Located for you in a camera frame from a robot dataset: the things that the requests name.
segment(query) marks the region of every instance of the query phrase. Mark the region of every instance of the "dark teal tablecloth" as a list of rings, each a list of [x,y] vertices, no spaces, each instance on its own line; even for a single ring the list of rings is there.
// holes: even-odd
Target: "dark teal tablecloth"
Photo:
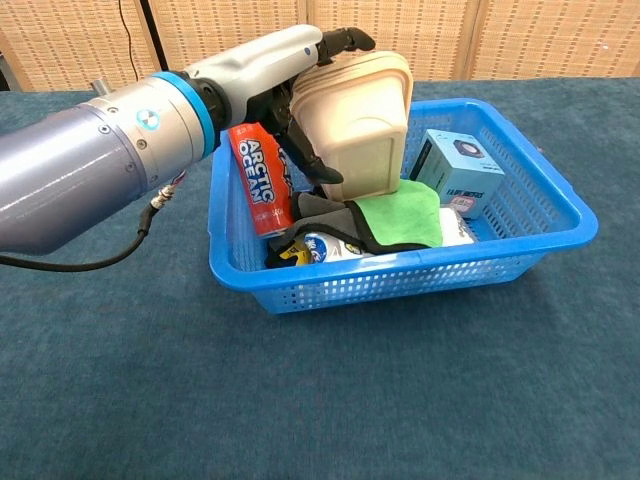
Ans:
[[[440,83],[594,209],[501,286],[284,317],[207,264],[210,162],[127,261],[0,267],[0,478],[640,478],[640,79]],[[0,132],[89,98],[0,94]],[[117,252],[145,201],[52,259]]]

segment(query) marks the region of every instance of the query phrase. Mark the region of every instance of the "black cable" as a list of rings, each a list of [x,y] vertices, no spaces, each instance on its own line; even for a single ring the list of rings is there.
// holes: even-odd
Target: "black cable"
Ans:
[[[149,229],[151,228],[151,221],[153,216],[158,213],[158,209],[154,208],[152,205],[147,205],[147,207],[140,214],[140,224],[138,225],[138,236],[133,241],[126,250],[123,250],[118,255],[107,258],[105,260],[101,260],[99,262],[93,263],[81,263],[77,265],[66,265],[59,263],[46,263],[46,262],[35,262],[32,260],[23,260],[21,258],[15,257],[5,257],[0,255],[0,265],[7,265],[10,267],[18,267],[18,268],[26,268],[29,270],[41,270],[45,272],[89,272],[91,270],[99,270],[101,268],[109,267],[114,265],[133,252],[140,246],[145,237],[149,234]]]
[[[122,13],[122,0],[118,0],[118,11],[120,12],[120,20],[122,20],[122,26],[127,31],[127,37],[129,37],[129,61],[131,62],[131,68],[133,68],[133,73],[136,75],[136,82],[140,80],[138,77],[138,71],[136,70],[136,66],[133,63],[133,42],[131,40],[131,32],[129,32],[129,27],[127,27],[127,22],[124,20],[124,14]]]

